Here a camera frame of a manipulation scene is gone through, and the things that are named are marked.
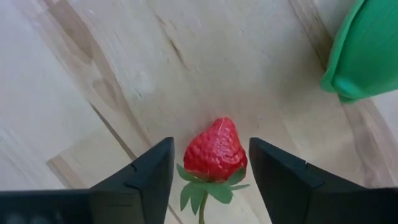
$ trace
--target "red strawberry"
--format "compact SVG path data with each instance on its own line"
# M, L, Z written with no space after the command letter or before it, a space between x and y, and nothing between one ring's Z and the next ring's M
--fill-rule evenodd
M225 182L248 164L233 121L218 118L187 147L184 168L208 182Z

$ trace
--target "green bowl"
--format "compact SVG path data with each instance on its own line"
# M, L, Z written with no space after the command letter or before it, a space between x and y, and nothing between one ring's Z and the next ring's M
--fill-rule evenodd
M321 80L340 101L398 89L398 1L358 0L347 15Z

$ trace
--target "strawberry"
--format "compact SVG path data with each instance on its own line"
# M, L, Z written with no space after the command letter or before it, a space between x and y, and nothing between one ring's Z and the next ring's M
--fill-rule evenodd
M244 179L247 165L233 121L227 117L216 119L188 145L184 167L177 164L180 177L189 181L181 191L181 210L190 200L194 214L200 209L199 224L204 224L208 195L221 203L230 203L232 191L248 186L236 185Z
M215 120L192 140L184 154L185 170L209 182L225 182L247 165L235 124L229 118Z

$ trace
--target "light wood surface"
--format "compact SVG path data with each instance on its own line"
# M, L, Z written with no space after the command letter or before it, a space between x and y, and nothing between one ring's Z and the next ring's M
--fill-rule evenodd
M188 142L228 115L260 137L367 187L397 184L392 92L341 105L319 81L353 1L3 0L0 190L91 187L166 136ZM208 223L270 223L249 168ZM179 209L175 174L166 223Z

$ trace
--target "black plastic jaw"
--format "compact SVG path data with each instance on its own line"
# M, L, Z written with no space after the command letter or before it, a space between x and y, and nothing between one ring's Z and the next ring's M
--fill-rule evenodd
M174 170L174 139L169 137L163 139L156 146L149 149L146 153L138 157L130 165L124 167L119 172L91 188L95 194L109 194L109 198L113 200L108 203L103 197L97 201L106 202L105 206L113 206L120 199L118 204L125 204L134 207L130 209L130 220L137 220L140 216L145 220L142 223L163 223L169 202L170 189L173 181ZM129 197L140 196L140 200L134 200L135 205L125 202ZM114 207L116 212L121 213L120 207ZM95 218L97 223L102 223L102 212L94 212L100 215ZM110 215L109 210L106 212L107 217L116 219Z
M397 189L367 189L258 138L249 157L273 224L398 223Z

